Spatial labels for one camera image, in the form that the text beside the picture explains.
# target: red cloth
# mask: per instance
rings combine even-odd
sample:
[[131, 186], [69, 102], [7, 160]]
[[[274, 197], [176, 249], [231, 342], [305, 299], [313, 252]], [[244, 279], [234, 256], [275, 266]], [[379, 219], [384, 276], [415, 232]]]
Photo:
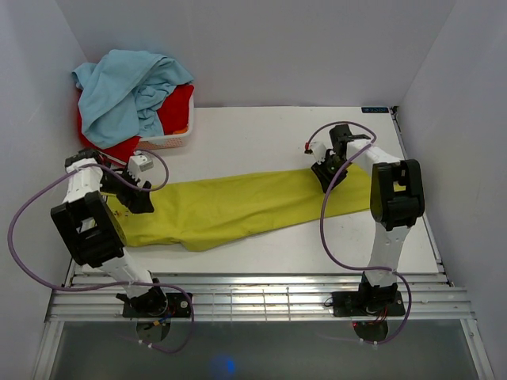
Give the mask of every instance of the red cloth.
[[193, 85], [179, 85], [157, 111], [164, 135], [172, 135], [175, 131], [187, 128], [189, 124], [189, 100], [192, 93]]
[[[193, 85], [179, 85], [174, 89], [164, 103], [162, 107], [157, 111], [158, 118], [162, 124], [164, 135], [172, 135], [176, 131], [185, 130], [189, 124], [189, 100], [193, 94]], [[134, 136], [111, 146], [107, 149], [101, 149], [92, 144], [81, 132], [81, 114], [78, 108], [78, 136], [81, 144], [90, 148], [99, 149], [107, 155], [117, 158], [123, 162], [128, 162], [130, 156], [133, 155], [139, 140], [139, 136]]]

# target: glass panel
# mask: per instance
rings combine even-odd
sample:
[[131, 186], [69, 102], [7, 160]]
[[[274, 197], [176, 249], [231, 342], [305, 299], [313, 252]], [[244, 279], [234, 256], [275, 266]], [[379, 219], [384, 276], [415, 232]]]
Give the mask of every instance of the glass panel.
[[[394, 331], [397, 323], [390, 324]], [[173, 324], [162, 344], [175, 347], [188, 327]], [[358, 339], [346, 321], [199, 323], [177, 355], [119, 335], [135, 337], [135, 323], [67, 322], [51, 378], [477, 378], [459, 321], [410, 321], [377, 348], [322, 338]]]

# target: cable connector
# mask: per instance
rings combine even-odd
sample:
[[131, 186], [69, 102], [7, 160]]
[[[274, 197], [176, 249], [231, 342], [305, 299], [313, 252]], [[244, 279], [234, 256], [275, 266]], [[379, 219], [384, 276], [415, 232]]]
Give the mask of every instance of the cable connector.
[[304, 143], [304, 153], [305, 154], [312, 154], [313, 153], [311, 151], [311, 149], [310, 149], [310, 143], [309, 142], [305, 142]]

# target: metal frame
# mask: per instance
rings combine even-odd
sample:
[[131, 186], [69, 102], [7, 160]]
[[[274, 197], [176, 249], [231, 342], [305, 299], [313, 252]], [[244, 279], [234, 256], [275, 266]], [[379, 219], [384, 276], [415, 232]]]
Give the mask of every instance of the metal frame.
[[[404, 157], [401, 132], [394, 116], [400, 146]], [[477, 330], [475, 314], [464, 288], [450, 285], [426, 215], [423, 216], [433, 248], [439, 273], [407, 275], [413, 292], [411, 320], [460, 320], [478, 378], [494, 378]], [[331, 291], [356, 290], [358, 275], [170, 275], [155, 273], [161, 282], [172, 283], [193, 293], [196, 321], [350, 321], [350, 317], [333, 317], [324, 306]], [[109, 283], [112, 280], [100, 273], [83, 274], [71, 262], [66, 285], [83, 287]], [[407, 302], [406, 289], [399, 285]], [[120, 287], [100, 291], [69, 294], [54, 292], [48, 308], [44, 336], [36, 361], [33, 377], [36, 380], [51, 376], [53, 363], [66, 321], [131, 321], [121, 317], [123, 304], [115, 298]]]
[[[157, 277], [193, 293], [196, 321], [327, 321], [335, 318], [324, 301], [332, 291], [357, 289], [360, 275], [180, 276]], [[473, 312], [463, 288], [450, 287], [445, 274], [408, 275], [412, 283], [411, 319], [466, 319]], [[107, 283], [104, 275], [77, 275], [73, 286]], [[406, 289], [399, 287], [407, 301]], [[72, 294], [55, 292], [48, 321], [125, 321], [120, 287]]]
[[465, 338], [467, 339], [468, 349], [470, 350], [472, 359], [474, 360], [478, 378], [481, 380], [494, 378], [490, 361], [488, 360], [486, 350], [484, 349], [481, 336], [477, 329], [477, 321], [475, 319], [462, 319], [461, 325], [463, 327]]

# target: white table surface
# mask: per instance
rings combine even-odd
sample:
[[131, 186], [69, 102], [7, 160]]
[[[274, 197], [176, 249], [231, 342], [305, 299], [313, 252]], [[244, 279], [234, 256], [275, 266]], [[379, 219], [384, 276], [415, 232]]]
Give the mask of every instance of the white table surface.
[[[402, 158], [389, 114], [363, 114], [358, 107], [247, 107], [197, 108], [195, 129], [182, 148], [158, 150], [170, 167], [170, 182], [234, 176], [244, 173], [302, 169], [313, 164], [303, 154], [310, 134], [323, 124], [350, 120], [370, 127], [377, 145]], [[351, 127], [353, 133], [363, 133]], [[316, 140], [330, 146], [327, 131]], [[161, 165], [148, 177], [163, 179]], [[366, 265], [372, 251], [375, 223], [369, 211], [326, 219], [326, 239], [335, 256], [350, 265]], [[333, 274], [338, 267], [324, 253], [318, 221], [291, 226], [234, 241], [205, 252], [189, 252], [181, 245], [129, 249], [152, 272], [204, 274]], [[425, 224], [419, 219], [410, 231], [398, 270], [437, 273]], [[95, 272], [84, 267], [84, 272]]]

